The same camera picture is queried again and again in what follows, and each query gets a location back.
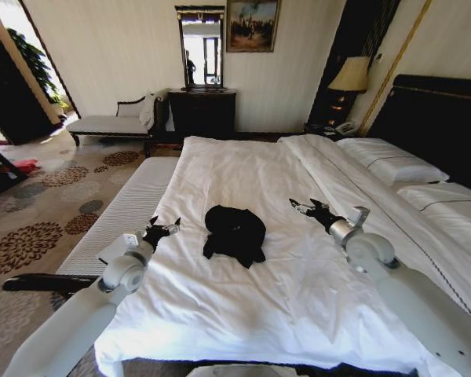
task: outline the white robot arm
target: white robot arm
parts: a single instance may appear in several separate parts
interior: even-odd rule
[[[346,220],[317,200],[311,199],[312,207],[290,201],[296,211],[314,217],[325,227],[349,263],[370,276],[385,304],[425,348],[471,377],[471,316],[426,275],[399,261],[386,238],[363,232],[370,212],[367,208],[355,207],[357,217]]]
[[[145,232],[125,235],[126,253],[110,261],[100,278],[66,301],[21,345],[5,377],[65,376],[76,366],[110,324],[117,306],[139,288],[160,238],[179,230],[180,219],[167,226],[154,225],[156,220]]]
[[[295,210],[325,227],[349,263],[373,279],[387,306],[429,351],[471,376],[471,316],[427,276],[400,262],[387,239],[363,232],[366,208],[357,207],[358,217],[351,221],[334,216],[313,199],[312,207],[290,201]],[[135,235],[134,246],[112,260],[101,278],[70,298],[23,343],[5,377],[67,375],[73,369],[111,322],[120,302],[139,288],[159,239],[179,230],[179,221],[160,226],[153,225],[155,220],[146,233]]]

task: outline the patterned rug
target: patterned rug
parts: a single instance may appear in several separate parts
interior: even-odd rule
[[[45,292],[3,292],[2,283],[20,273],[55,273],[144,160],[139,141],[81,137],[75,147],[67,131],[35,143],[0,147],[13,160],[37,159],[30,178],[0,195],[0,375],[19,345],[64,300]],[[179,156],[156,149],[153,156]],[[199,363],[127,361],[128,377],[184,377]],[[298,368],[310,376],[400,375],[341,365],[335,370]],[[90,350],[71,377],[99,376]]]

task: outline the floral carpet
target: floral carpet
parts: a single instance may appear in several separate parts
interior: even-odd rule
[[[27,145],[0,146],[11,161],[37,159],[39,167],[0,195],[0,375],[17,347],[53,313],[50,293],[4,292],[2,283],[20,273],[55,273],[143,162],[142,148],[139,141],[97,137],[85,137],[76,148],[65,130]],[[91,356],[72,375],[98,375]]]

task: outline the framed painting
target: framed painting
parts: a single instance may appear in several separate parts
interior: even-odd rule
[[[271,53],[280,0],[227,0],[227,52]]]

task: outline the table lamp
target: table lamp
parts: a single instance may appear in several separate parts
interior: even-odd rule
[[[337,98],[337,104],[330,106],[333,113],[327,121],[328,126],[344,122],[354,104],[356,94],[367,91],[369,63],[370,57],[348,57],[337,77],[328,86],[328,89],[345,92]]]

